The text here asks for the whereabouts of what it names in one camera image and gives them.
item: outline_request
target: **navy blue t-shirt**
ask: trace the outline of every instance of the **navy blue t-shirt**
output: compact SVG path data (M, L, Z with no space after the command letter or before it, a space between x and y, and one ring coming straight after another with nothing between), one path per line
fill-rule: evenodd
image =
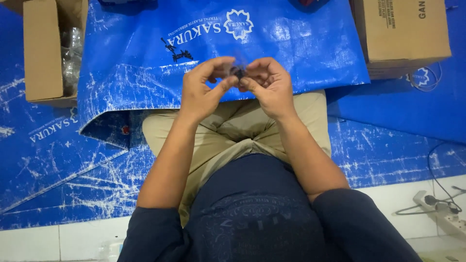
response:
M118 261L421 260L367 195L310 204L289 164L249 154L212 175L185 228L174 208L137 207Z

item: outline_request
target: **forearm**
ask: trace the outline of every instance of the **forearm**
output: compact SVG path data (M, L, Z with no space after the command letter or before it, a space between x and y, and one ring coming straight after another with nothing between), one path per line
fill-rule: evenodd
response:
M178 208L191 166L197 124L177 117L147 175L136 205Z
M349 188L340 168L320 148L297 115L277 121L281 142L309 199L336 188Z

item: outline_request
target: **khaki pants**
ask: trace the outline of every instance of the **khaki pants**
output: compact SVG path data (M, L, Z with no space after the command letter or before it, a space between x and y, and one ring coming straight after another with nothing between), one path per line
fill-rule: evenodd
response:
M299 118L330 156L325 92L296 95L294 104ZM152 152L158 156L178 110L154 110L153 113L144 120L143 133ZM277 124L264 113L257 99L219 104L196 130L191 168L179 207L183 226L189 219L190 206L198 190L210 176L231 160L254 152L289 163Z

